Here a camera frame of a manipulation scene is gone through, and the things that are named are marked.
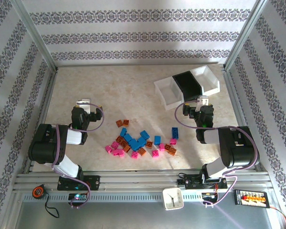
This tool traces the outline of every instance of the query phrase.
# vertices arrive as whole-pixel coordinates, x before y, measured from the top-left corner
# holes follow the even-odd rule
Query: patterned wallpaper
[[[52,76],[11,3],[0,0],[0,225]]]
[[[227,59],[255,0],[23,0],[58,66]]]
[[[286,0],[270,0],[230,74],[286,214]]]

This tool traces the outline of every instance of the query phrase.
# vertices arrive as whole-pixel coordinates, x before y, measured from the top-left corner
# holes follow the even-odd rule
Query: pink building block
[[[120,155],[120,149],[113,150],[112,155],[119,156]]]
[[[133,158],[133,159],[137,159],[137,158],[138,158],[138,152],[133,151],[133,152],[132,152],[132,156],[131,156],[131,158]]]
[[[164,143],[160,143],[160,145],[159,145],[159,150],[160,150],[161,152],[164,152]]]
[[[117,149],[119,147],[119,143],[118,142],[113,142],[111,144],[111,147],[114,148],[114,149]]]
[[[170,145],[176,145],[177,144],[177,139],[171,138]]]
[[[109,154],[112,152],[112,149],[111,149],[110,146],[106,146],[105,149],[106,149],[106,151],[107,151]]]
[[[158,157],[158,156],[159,156],[158,150],[153,150],[153,157]]]

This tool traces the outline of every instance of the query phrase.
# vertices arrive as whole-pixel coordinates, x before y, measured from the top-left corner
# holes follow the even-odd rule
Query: tape measure
[[[46,193],[44,185],[40,185],[33,189],[32,195],[35,199],[41,199]]]

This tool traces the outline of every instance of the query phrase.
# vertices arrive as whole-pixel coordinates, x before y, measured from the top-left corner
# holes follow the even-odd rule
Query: beige floor
[[[201,168],[205,163],[219,157],[217,145],[202,145],[195,137],[195,130],[180,126],[174,119],[174,109],[165,111],[154,92],[154,81],[182,73],[201,65],[149,65],[149,66],[94,66],[63,67],[57,79],[46,123],[69,124],[71,110],[78,99],[90,98],[92,103],[102,105],[105,112],[103,126],[88,134],[85,145],[67,145],[66,155],[83,170],[124,170],[124,169],[179,169]],[[220,81],[221,91],[209,97],[214,105],[214,126],[237,125],[231,101],[219,65],[209,68]],[[193,120],[182,115],[178,117],[188,125]],[[169,143],[171,128],[179,129],[177,153],[171,156],[161,153],[152,158],[151,149],[138,159],[113,157],[104,147],[119,135],[115,121],[129,119],[128,133],[140,137],[146,130],[153,140],[160,135],[162,142]],[[99,123],[91,123],[90,129]],[[46,166],[35,163],[33,171],[50,171]]]

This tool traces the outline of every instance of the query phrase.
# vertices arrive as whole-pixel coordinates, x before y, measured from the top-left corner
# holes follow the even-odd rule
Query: square clock
[[[166,188],[163,190],[162,195],[165,210],[176,210],[184,207],[180,188]]]

